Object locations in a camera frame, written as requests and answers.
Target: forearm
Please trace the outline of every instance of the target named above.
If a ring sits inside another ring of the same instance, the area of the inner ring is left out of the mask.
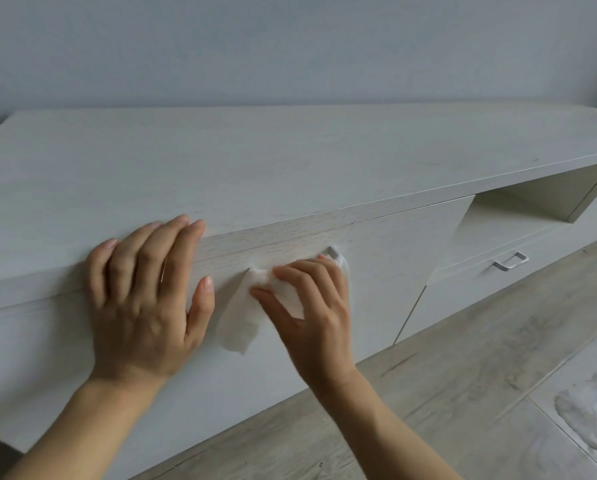
[[[101,478],[154,395],[87,381],[5,480]]]
[[[369,480],[460,480],[357,373],[349,383],[317,393]]]

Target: finger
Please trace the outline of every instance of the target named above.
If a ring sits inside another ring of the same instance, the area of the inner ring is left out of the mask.
[[[338,290],[336,290],[336,286],[334,286],[327,268],[322,263],[301,260],[294,261],[288,264],[288,266],[307,273],[312,277],[327,306],[332,307],[337,301],[340,302],[341,296]]]
[[[110,295],[117,303],[124,301],[132,288],[138,250],[160,225],[160,222],[152,222],[139,227],[119,242],[112,252],[109,265]]]
[[[252,288],[250,295],[261,304],[263,311],[269,316],[270,322],[276,328],[283,343],[286,344],[288,340],[291,340],[297,329],[297,319],[289,314],[285,306],[276,298],[276,295],[262,288]]]
[[[276,266],[273,268],[273,272],[279,280],[285,281],[296,288],[306,318],[308,315],[319,317],[326,311],[325,300],[323,300],[318,286],[309,274],[290,266]]]
[[[185,301],[194,252],[204,232],[205,222],[198,220],[183,228],[176,237],[165,262],[163,282],[159,292],[163,299]]]
[[[110,260],[111,253],[118,241],[108,239],[96,246],[87,256],[86,266],[86,288],[92,306],[96,309],[101,308],[107,301],[107,263]]]
[[[318,259],[308,259],[308,261],[317,262],[325,266],[340,297],[344,300],[347,300],[350,297],[350,287],[347,282],[347,277],[345,277],[345,273],[342,272],[342,269],[332,258],[327,257],[324,254],[319,254]]]
[[[155,230],[138,252],[133,293],[146,301],[155,301],[163,275],[163,265],[176,237],[190,223],[180,215]]]
[[[207,323],[214,312],[214,280],[205,276],[198,282],[194,295],[191,297],[191,307],[187,314],[187,329],[185,330],[185,345],[195,349],[205,337]]]

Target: white cloth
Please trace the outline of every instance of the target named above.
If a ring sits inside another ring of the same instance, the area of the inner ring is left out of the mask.
[[[324,254],[331,257],[345,276],[349,277],[347,260],[335,247],[330,246]],[[242,355],[245,355],[256,338],[261,323],[268,319],[260,304],[250,295],[250,288],[254,286],[270,288],[292,316],[303,318],[303,306],[292,285],[276,278],[269,269],[249,268],[218,319],[216,328],[218,343],[223,348]]]

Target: fingernail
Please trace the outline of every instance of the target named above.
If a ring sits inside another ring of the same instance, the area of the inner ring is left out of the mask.
[[[203,291],[205,293],[212,293],[214,291],[214,279],[211,276],[203,278]]]

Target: wall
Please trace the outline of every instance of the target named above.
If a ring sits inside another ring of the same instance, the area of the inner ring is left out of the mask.
[[[597,106],[597,0],[0,0],[0,121],[482,98]]]

